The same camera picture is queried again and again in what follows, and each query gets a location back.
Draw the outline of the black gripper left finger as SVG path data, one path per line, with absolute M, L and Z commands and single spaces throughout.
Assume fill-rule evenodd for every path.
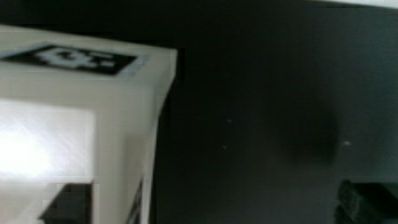
M 93 184 L 66 183 L 39 215 L 45 224 L 93 224 Z

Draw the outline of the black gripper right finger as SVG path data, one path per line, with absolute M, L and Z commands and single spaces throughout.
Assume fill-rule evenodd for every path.
M 341 182 L 334 224 L 398 224 L 398 183 Z

